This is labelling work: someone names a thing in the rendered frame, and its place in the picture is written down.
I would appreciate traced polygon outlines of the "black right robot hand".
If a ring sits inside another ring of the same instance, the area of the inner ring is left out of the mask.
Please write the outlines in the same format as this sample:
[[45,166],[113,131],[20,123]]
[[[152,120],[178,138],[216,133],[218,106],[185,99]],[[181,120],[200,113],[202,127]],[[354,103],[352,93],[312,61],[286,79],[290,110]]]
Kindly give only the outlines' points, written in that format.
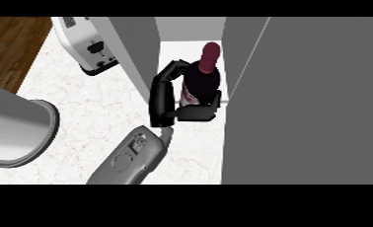
[[190,63],[172,60],[152,81],[149,115],[152,127],[168,127],[175,121],[211,121],[219,108],[221,91],[216,90],[211,102],[175,108],[172,81],[185,74]]

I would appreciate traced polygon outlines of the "dark wine bottle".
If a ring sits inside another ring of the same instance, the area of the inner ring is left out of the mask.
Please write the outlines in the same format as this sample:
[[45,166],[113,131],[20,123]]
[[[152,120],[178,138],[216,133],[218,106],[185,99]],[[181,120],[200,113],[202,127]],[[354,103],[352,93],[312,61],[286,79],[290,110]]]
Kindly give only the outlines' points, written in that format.
[[199,61],[185,69],[180,107],[208,105],[219,87],[219,72],[215,63],[219,57],[219,45],[211,41],[205,44]]

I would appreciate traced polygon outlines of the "grey cabinet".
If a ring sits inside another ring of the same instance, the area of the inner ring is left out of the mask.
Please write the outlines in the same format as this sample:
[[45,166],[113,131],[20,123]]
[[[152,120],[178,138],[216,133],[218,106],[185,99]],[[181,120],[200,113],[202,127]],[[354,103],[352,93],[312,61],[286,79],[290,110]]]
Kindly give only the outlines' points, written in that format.
[[233,98],[270,19],[267,17],[94,17],[91,23],[143,98],[174,59],[196,61],[202,45],[221,45],[222,100]]

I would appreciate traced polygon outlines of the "grey cabinet door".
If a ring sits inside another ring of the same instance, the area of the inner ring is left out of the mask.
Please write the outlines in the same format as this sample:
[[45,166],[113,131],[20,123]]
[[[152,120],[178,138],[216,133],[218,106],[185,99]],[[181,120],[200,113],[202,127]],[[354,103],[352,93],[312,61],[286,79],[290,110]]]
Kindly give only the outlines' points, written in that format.
[[230,18],[227,184],[373,184],[373,18]]

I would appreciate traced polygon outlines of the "white toaster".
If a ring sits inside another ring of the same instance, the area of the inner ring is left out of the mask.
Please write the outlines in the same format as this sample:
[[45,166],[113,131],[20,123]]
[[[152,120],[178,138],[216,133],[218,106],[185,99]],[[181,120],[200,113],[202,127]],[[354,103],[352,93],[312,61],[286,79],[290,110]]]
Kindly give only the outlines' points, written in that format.
[[82,72],[94,76],[118,64],[115,55],[87,17],[51,17],[68,54]]

